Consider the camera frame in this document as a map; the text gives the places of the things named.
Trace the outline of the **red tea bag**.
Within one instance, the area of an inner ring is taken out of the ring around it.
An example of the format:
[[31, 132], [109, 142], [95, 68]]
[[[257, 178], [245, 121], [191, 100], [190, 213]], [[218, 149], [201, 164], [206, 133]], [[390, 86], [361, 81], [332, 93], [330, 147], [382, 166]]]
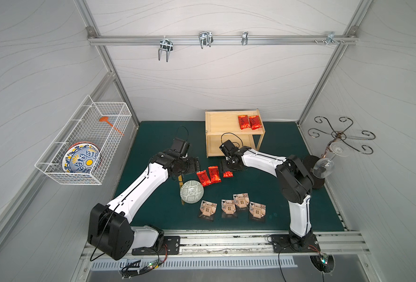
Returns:
[[252, 130], [258, 130], [263, 127], [259, 115], [249, 116], [249, 123]]
[[220, 183], [222, 181], [219, 173], [219, 168], [217, 166], [209, 167], [209, 176], [211, 184]]
[[232, 173], [231, 171], [226, 171], [226, 172], [223, 172], [223, 177], [224, 177], [224, 178], [230, 178], [230, 177], [233, 177], [233, 173]]
[[197, 172], [196, 175], [203, 187], [207, 187], [212, 184], [210, 177], [205, 170]]
[[251, 128], [249, 117], [247, 115], [239, 115], [238, 116], [239, 126], [241, 130], [245, 130], [247, 128]]

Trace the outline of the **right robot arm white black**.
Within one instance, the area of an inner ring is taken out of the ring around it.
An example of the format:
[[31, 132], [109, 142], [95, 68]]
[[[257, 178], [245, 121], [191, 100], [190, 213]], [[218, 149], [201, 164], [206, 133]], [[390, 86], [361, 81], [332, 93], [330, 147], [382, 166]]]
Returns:
[[289, 243], [293, 249], [302, 248], [313, 235], [310, 221], [311, 192], [313, 177], [301, 159], [273, 156], [259, 152], [248, 146], [241, 148], [230, 140], [220, 145], [225, 156], [224, 168], [235, 172], [243, 168], [255, 168], [276, 177], [280, 190], [288, 201], [290, 212]]

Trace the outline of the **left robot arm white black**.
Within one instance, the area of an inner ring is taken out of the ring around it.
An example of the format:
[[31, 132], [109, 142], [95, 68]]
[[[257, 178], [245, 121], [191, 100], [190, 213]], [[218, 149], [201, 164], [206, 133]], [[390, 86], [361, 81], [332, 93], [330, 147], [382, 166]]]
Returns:
[[200, 168], [197, 157], [176, 157], [163, 152], [149, 161], [144, 172], [108, 204], [96, 204], [89, 216], [87, 242], [114, 260], [130, 250], [161, 251], [164, 232], [154, 226], [132, 227], [135, 215], [152, 193], [171, 176], [188, 175]]

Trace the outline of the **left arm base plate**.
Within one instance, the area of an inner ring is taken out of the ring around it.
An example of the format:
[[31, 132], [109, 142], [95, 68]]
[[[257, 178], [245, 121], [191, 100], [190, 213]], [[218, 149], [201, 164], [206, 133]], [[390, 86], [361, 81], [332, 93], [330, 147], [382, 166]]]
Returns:
[[141, 247], [132, 249], [133, 256], [164, 256], [178, 255], [180, 252], [180, 236], [161, 236], [152, 247]]

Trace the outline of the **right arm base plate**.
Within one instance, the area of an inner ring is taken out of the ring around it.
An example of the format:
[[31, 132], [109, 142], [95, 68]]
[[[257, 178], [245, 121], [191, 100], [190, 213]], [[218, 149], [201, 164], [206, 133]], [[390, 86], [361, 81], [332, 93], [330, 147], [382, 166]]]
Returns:
[[319, 253], [317, 237], [312, 230], [304, 237], [298, 237], [292, 231], [289, 234], [277, 234], [267, 237], [275, 253]]

